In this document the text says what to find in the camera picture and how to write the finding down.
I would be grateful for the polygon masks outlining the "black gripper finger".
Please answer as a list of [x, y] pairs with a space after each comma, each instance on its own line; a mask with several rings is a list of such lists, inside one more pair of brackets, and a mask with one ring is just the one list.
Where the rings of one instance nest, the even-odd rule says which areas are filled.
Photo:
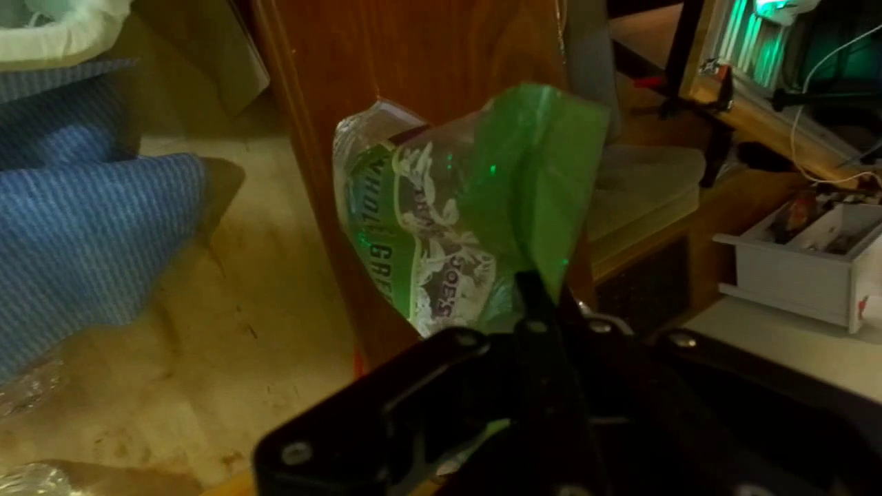
[[514, 286], [517, 286], [521, 307], [523, 307], [521, 324], [530, 333], [547, 333], [554, 327], [557, 307], [547, 297], [542, 279], [536, 273], [517, 273]]

